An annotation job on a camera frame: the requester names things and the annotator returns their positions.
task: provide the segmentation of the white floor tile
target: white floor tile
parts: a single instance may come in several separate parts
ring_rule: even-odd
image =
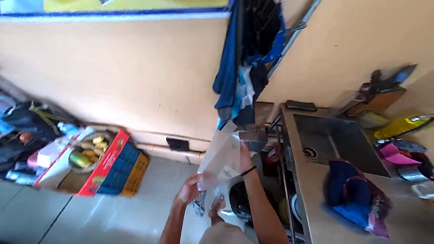
[[[152,158],[134,197],[74,197],[42,244],[156,244],[175,195],[197,168],[196,165]],[[187,206],[181,244],[197,244],[211,225],[207,213],[214,198],[213,192],[207,193],[206,214],[202,218],[196,217],[193,208]],[[235,216],[223,216],[223,219],[243,228],[243,223]]]
[[[8,181],[0,181],[0,211],[23,188]]]
[[[0,211],[1,240],[13,244],[38,243],[69,198],[24,187]]]

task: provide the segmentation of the yellow bottle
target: yellow bottle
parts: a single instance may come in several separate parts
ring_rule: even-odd
[[[394,119],[386,127],[374,132],[374,136],[377,139],[386,139],[386,138],[395,137],[404,132],[413,130],[427,122],[430,122],[433,116],[434,114],[426,114],[426,115],[412,116],[407,118]]]

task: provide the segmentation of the beige wall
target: beige wall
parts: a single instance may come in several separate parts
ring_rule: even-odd
[[[434,69],[407,87],[407,93],[386,110],[390,117],[434,113]],[[434,162],[434,125],[413,134],[411,140],[428,148]]]
[[[306,0],[284,1],[295,23]],[[434,68],[434,2],[324,0],[259,97],[329,106],[375,69]],[[0,73],[80,118],[209,140],[227,19],[1,23]]]

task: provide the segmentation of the blue trim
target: blue trim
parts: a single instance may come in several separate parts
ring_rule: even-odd
[[[89,16],[125,16],[125,15],[152,15],[152,14],[184,14],[184,13],[227,13],[226,7],[215,8],[182,8],[158,10],[127,10],[127,11],[99,11],[99,12],[54,12],[54,13],[4,13],[0,17],[89,17]]]

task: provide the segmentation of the black bracelet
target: black bracelet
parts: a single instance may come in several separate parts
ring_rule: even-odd
[[[249,170],[247,170],[246,172],[242,173],[242,174],[241,174],[241,177],[247,175],[250,171],[252,171],[252,170],[254,170],[254,169],[256,169],[256,166],[253,166],[251,169],[249,169]]]

